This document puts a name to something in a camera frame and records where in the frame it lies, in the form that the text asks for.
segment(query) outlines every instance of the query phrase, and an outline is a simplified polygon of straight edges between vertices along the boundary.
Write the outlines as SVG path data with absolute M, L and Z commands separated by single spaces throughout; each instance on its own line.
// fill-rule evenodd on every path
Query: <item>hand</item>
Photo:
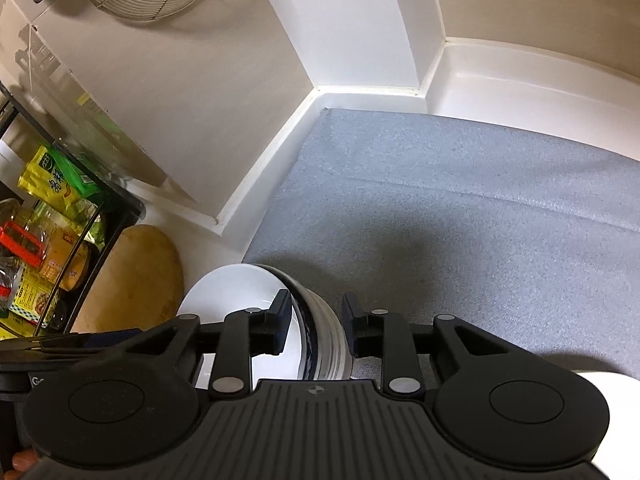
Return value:
M 4 480 L 15 480 L 20 478 L 22 473 L 28 471 L 38 460 L 38 455 L 34 449 L 19 451 L 12 459 L 14 469 L 4 473 Z

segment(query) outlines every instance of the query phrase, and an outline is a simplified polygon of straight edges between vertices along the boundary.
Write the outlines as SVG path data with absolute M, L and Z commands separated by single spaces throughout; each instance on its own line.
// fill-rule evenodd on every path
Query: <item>stack of plates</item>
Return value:
M 252 358 L 254 388 L 262 378 L 340 380 L 351 375 L 344 331 L 331 308 L 313 292 L 273 267 L 235 264 L 204 276 L 184 298 L 178 314 L 197 314 L 215 323 L 237 310 L 267 309 L 282 288 L 294 298 L 283 352 Z M 207 388 L 215 354 L 206 354 L 196 387 Z

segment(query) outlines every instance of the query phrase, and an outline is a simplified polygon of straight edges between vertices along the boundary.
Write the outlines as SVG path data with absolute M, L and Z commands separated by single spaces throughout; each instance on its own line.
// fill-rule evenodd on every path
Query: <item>round black joint cover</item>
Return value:
M 27 397 L 34 447 L 80 468 L 115 468 L 176 446 L 198 416 L 194 388 L 150 360 L 120 359 L 64 370 Z
M 462 449 L 517 470 L 589 460 L 609 426 L 609 407 L 582 377 L 534 356 L 478 358 L 443 385 L 434 413 Z

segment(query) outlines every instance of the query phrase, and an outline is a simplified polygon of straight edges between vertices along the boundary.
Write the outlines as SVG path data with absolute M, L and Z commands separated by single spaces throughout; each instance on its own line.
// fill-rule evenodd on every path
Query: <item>cutting board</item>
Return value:
M 175 316 L 184 296 L 180 257 L 159 229 L 125 229 L 89 291 L 73 332 L 148 330 Z

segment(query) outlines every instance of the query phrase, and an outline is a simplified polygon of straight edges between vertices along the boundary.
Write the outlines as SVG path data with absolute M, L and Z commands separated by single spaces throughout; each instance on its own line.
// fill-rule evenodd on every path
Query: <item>gray fabric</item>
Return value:
M 460 316 L 569 368 L 640 378 L 640 164 L 421 114 L 326 110 L 245 261 L 338 307 Z M 423 362 L 428 380 L 431 373 Z M 359 360 L 355 377 L 375 377 Z

